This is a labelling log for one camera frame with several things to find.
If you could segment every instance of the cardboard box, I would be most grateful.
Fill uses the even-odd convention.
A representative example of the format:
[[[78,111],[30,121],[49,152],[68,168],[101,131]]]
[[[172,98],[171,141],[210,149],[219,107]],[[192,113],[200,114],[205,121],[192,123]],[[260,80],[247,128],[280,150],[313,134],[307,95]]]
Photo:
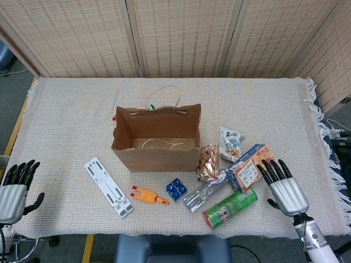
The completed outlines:
[[[269,148],[266,144],[255,144],[226,169],[227,177],[235,191],[246,192],[262,177],[256,165],[259,164],[264,167],[263,159],[267,162],[273,160]]]
[[[117,107],[112,150],[129,171],[195,171],[201,104],[152,111]]]

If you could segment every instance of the tablecloth fringe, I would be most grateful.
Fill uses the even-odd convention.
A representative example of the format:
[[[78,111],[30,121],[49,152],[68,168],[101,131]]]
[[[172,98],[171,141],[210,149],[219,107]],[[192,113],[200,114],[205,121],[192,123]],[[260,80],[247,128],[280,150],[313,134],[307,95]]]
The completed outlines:
[[[332,150],[329,144],[324,140],[324,137],[328,136],[331,130],[322,122],[322,120],[324,119],[324,113],[322,113],[321,108],[314,104],[314,101],[317,98],[316,91],[315,91],[317,85],[315,85],[313,80],[310,78],[308,78],[307,81],[308,81],[308,90],[310,91],[310,98],[304,101],[307,101],[312,104],[309,108],[311,109],[314,117],[317,120],[319,137],[323,145],[323,148],[327,154],[326,156],[327,158],[326,163],[328,166],[327,172],[329,174],[329,177],[332,180],[333,188],[337,196],[337,200],[339,201],[340,208],[344,212],[343,215],[347,221],[347,224],[349,225],[351,224],[351,200],[349,197],[345,196],[342,192],[340,192],[341,189],[347,188],[346,182],[345,182],[345,179],[335,171],[336,169],[340,170],[341,167],[338,163],[330,159]]]

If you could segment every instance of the robot finger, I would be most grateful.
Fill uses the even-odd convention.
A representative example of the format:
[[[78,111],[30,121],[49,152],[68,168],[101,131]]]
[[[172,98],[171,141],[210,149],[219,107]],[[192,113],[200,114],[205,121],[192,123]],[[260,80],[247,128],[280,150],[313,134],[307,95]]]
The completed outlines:
[[[40,165],[40,162],[37,162],[37,163],[33,164],[32,167],[29,169],[29,172],[27,173],[26,179],[24,180],[24,185],[27,186],[27,191],[31,187],[31,184],[32,184],[32,181],[33,181],[33,177],[34,177],[34,173],[37,170],[39,165]]]
[[[6,173],[6,177],[4,179],[4,183],[3,186],[8,185],[12,179],[13,176],[13,172],[16,170],[17,168],[17,164],[15,164],[14,166],[12,166]]]
[[[267,174],[267,172],[263,169],[263,167],[261,165],[257,165],[258,170],[261,172],[265,182],[270,185],[273,183],[272,179],[270,178],[270,176]]]
[[[18,178],[21,174],[21,171],[23,169],[23,167],[26,165],[26,163],[21,163],[19,166],[17,166],[16,170],[13,172],[13,176],[10,180],[10,185],[15,185],[18,183]]]
[[[31,166],[34,164],[35,160],[30,160],[29,162],[27,162],[27,164],[23,167],[22,171],[21,171],[21,175],[18,179],[18,184],[19,185],[23,185],[24,184],[24,180],[26,179],[27,173],[29,172],[29,169],[31,168]]]
[[[289,168],[286,166],[286,164],[281,159],[279,159],[278,162],[279,162],[281,168],[283,169],[285,176],[287,178],[292,178],[292,175],[289,171]]]
[[[279,165],[274,160],[271,160],[270,163],[273,165],[273,168],[276,171],[276,174],[278,175],[279,179],[286,179],[283,172],[280,170]]]
[[[264,164],[264,166],[267,169],[267,172],[269,173],[270,177],[272,178],[272,180],[274,182],[279,181],[278,176],[275,174],[275,172],[273,171],[272,167],[269,165],[269,163],[266,160],[262,160],[262,163]]]

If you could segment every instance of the white cloth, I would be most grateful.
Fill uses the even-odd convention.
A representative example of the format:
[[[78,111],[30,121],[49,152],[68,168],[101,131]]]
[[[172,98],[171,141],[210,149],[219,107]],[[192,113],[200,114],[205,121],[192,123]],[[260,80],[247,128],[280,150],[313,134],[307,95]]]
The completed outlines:
[[[116,106],[144,108],[157,88],[176,85],[179,106],[201,103],[202,145],[219,144],[219,126],[225,124],[246,135],[245,152],[266,143],[283,159],[299,182],[309,203],[308,214],[326,235],[350,232],[344,211],[327,172],[327,156],[311,113],[308,82],[295,79],[138,79],[41,78],[30,92],[28,106],[9,167],[35,159],[37,169],[27,205],[45,192],[41,207],[24,216],[14,228],[28,237],[73,233],[145,233],[164,235],[297,235],[292,218],[267,203],[272,198],[262,179],[254,185],[258,201],[214,231],[202,212],[233,193],[228,185],[198,211],[191,213],[181,200],[174,202],[165,186],[179,178],[190,193],[198,186],[193,173],[130,173],[111,150]],[[150,98],[156,107],[174,105],[176,90],[163,89]],[[98,157],[122,191],[149,188],[170,205],[147,204],[129,197],[134,210],[121,219],[83,165]],[[222,167],[229,165],[222,161]]]

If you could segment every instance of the rubber chicken toy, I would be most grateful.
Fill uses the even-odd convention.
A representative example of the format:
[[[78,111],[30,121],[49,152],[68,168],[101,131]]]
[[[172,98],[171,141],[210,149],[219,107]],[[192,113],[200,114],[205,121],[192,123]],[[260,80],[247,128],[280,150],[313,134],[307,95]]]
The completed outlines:
[[[161,204],[169,204],[168,200],[163,199],[162,197],[159,197],[157,193],[152,192],[149,189],[138,188],[135,185],[133,185],[133,189],[140,192],[140,194],[136,195],[134,193],[131,193],[131,196],[134,196],[136,199],[139,199],[140,201],[147,202],[147,203],[159,202]]]

